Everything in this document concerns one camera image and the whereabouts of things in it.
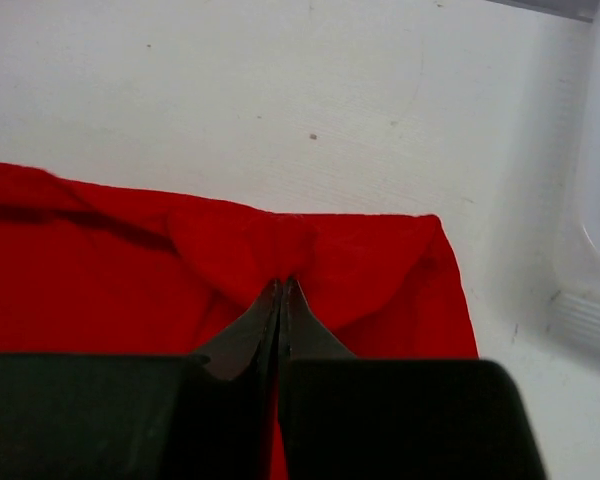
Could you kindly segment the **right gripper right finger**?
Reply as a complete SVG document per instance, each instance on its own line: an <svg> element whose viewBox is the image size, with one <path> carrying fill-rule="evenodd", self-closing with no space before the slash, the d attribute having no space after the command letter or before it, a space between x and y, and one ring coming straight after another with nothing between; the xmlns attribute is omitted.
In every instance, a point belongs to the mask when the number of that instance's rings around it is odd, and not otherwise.
<svg viewBox="0 0 600 480"><path fill-rule="evenodd" d="M354 359L355 355L314 315L295 278L284 286L279 318L280 359Z"/></svg>

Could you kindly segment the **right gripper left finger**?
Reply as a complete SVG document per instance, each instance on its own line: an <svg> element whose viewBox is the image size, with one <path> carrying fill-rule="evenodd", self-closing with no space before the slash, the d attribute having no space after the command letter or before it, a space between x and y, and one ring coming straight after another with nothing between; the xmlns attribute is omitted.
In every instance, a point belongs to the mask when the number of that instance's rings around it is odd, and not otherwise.
<svg viewBox="0 0 600 480"><path fill-rule="evenodd" d="M276 364L282 286L270 281L251 306L189 358L218 381L234 382L247 374L267 379Z"/></svg>

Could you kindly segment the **red t shirt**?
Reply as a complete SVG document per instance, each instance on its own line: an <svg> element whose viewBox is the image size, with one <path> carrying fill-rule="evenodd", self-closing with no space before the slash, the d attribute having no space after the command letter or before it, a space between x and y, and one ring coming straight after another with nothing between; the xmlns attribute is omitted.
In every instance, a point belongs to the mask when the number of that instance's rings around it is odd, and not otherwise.
<svg viewBox="0 0 600 480"><path fill-rule="evenodd" d="M478 355L434 215L275 213L0 163L0 353L182 354L290 277L355 354Z"/></svg>

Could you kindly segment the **white plastic mesh basket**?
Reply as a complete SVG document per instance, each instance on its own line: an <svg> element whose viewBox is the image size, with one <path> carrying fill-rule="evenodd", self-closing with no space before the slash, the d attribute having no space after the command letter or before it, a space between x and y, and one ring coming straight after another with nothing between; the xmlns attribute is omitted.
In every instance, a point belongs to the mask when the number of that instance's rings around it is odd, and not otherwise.
<svg viewBox="0 0 600 480"><path fill-rule="evenodd" d="M564 332L600 351L600 1L590 31L582 119L553 265L560 290L553 308Z"/></svg>

